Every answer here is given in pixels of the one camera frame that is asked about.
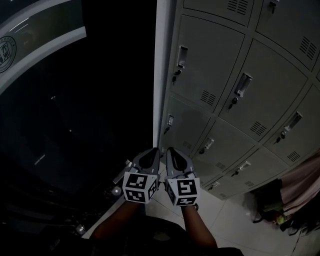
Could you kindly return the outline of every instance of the forearm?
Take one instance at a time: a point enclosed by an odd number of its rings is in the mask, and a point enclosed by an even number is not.
[[[91,235],[91,239],[108,239],[121,230],[135,213],[139,203],[125,201],[111,216],[102,222]]]
[[[185,230],[189,237],[201,247],[217,248],[216,240],[207,229],[199,213],[193,205],[181,208]]]

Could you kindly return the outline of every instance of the locker lock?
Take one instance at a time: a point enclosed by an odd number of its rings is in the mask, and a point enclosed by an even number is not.
[[[272,8],[272,14],[274,14],[277,4],[275,2],[270,1],[269,6]]]
[[[231,175],[231,177],[238,175],[240,171],[245,170],[246,168],[248,168],[249,166],[251,166],[251,163],[248,161],[245,161],[245,163],[243,163],[242,165],[240,165],[235,172]]]
[[[232,99],[231,104],[229,105],[227,111],[229,112],[229,110],[233,107],[233,105],[236,105],[237,102],[238,102],[238,98],[237,98],[237,97],[234,97],[234,98]]]
[[[169,114],[169,119],[168,119],[167,127],[164,130],[164,134],[166,134],[170,130],[173,123],[174,123],[174,117]]]
[[[174,76],[172,77],[172,83],[175,84],[175,81],[177,80],[177,76],[181,74],[182,70],[178,69],[176,72],[174,72]]]
[[[203,148],[199,151],[199,154],[202,155],[206,150],[208,150],[211,147],[211,145],[214,142],[215,141],[212,138],[207,138],[206,143],[204,144]]]
[[[277,144],[277,143],[279,143],[280,141],[281,141],[281,139],[285,139],[286,138],[286,132],[283,130],[281,133],[280,133],[280,137],[278,137],[277,139],[276,139],[276,141],[275,141],[275,143],[273,143],[273,144]]]

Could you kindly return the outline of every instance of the ventilation slot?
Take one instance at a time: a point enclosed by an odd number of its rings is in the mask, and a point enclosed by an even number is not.
[[[241,15],[246,15],[247,7],[247,0],[229,0],[227,9]]]
[[[220,162],[218,162],[216,165],[216,167],[220,168],[221,170],[223,170],[224,168],[226,168],[226,166]]]
[[[216,99],[216,96],[207,92],[206,90],[203,91],[202,96],[200,98],[201,101],[209,104],[210,106],[214,105],[215,99]]]
[[[317,51],[317,47],[310,42],[305,36],[302,39],[300,50],[310,59],[313,60]]]
[[[184,141],[184,142],[183,142],[183,146],[186,147],[186,148],[188,148],[189,150],[191,150],[191,146],[192,146],[192,145],[191,145],[189,142]]]
[[[246,184],[248,187],[252,187],[254,186],[255,184],[252,183],[250,180],[248,180],[247,182],[245,182],[244,184]]]
[[[255,122],[250,128],[250,130],[253,131],[255,134],[261,136],[267,130],[267,128],[264,127],[261,123]]]
[[[300,155],[296,152],[293,151],[290,155],[287,156],[292,162],[297,161],[300,158]]]

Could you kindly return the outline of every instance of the grey locker cabinet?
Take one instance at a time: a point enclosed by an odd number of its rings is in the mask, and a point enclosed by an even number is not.
[[[182,15],[173,70],[181,73],[171,90],[213,112],[243,39],[243,34],[225,26]]]
[[[270,2],[276,4],[274,13]],[[312,70],[320,50],[320,1],[264,0],[256,31]]]
[[[254,0],[184,0],[183,7],[248,26]]]
[[[167,126],[169,126],[169,118],[172,117],[170,129],[165,134],[162,133],[162,147],[165,149],[174,147],[189,155],[210,118],[171,96],[166,115]]]
[[[243,97],[235,92],[245,76]],[[239,77],[219,117],[256,141],[276,124],[295,100],[307,78],[290,62],[264,44],[253,40]],[[238,101],[228,110],[232,100]]]
[[[271,152],[292,166],[316,147],[320,148],[320,91],[312,85],[296,111],[265,144]],[[275,144],[281,132],[285,138]]]
[[[235,183],[231,177],[222,176],[210,185],[206,186],[205,190],[216,198],[224,200],[228,197],[244,192],[247,189],[244,186]]]
[[[213,144],[201,154],[207,140],[211,139]],[[253,147],[247,135],[218,118],[192,159],[197,177],[203,184],[208,183]]]
[[[229,176],[238,186],[250,189],[277,176],[285,169],[286,167],[280,164],[279,159],[262,147],[235,169],[228,172],[226,176]]]

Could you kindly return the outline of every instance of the floor tile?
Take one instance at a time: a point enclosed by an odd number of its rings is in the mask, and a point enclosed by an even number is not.
[[[166,165],[163,163],[163,162],[160,162],[160,165],[159,165],[159,174],[162,173],[162,171],[166,168]]]
[[[226,201],[221,201],[212,194],[201,189],[200,198],[197,203],[199,206],[198,213],[208,229],[211,228],[212,224],[218,217],[218,214],[225,202]]]
[[[298,239],[292,256],[300,256],[308,253],[309,236],[300,236]]]
[[[183,229],[186,229],[183,218],[181,218],[168,208],[164,207],[162,204],[160,204],[154,199],[152,199],[148,204],[146,204],[145,212],[148,216],[157,217],[173,223],[177,223]]]
[[[259,243],[254,249],[272,255],[292,255],[296,246],[299,234],[289,236],[288,231],[282,232],[279,226],[268,222],[260,222],[259,226],[261,232],[258,234]]]
[[[249,193],[227,200],[210,229],[211,233],[232,243],[255,249],[260,241],[259,234],[264,230],[253,224],[254,209],[254,198]]]
[[[320,230],[314,231],[308,236],[307,242],[307,254],[308,255],[319,255],[320,252]]]
[[[254,253],[254,250],[252,249],[249,249],[249,248],[246,248],[246,247],[243,247],[239,244],[236,244],[236,243],[233,243],[233,242],[230,242],[230,241],[227,241],[225,239],[222,239],[218,236],[214,236],[214,239],[216,241],[216,244],[218,245],[218,248],[224,248],[224,247],[233,247],[233,248],[237,248],[237,249],[240,249],[242,254],[244,256],[252,256],[253,253]]]

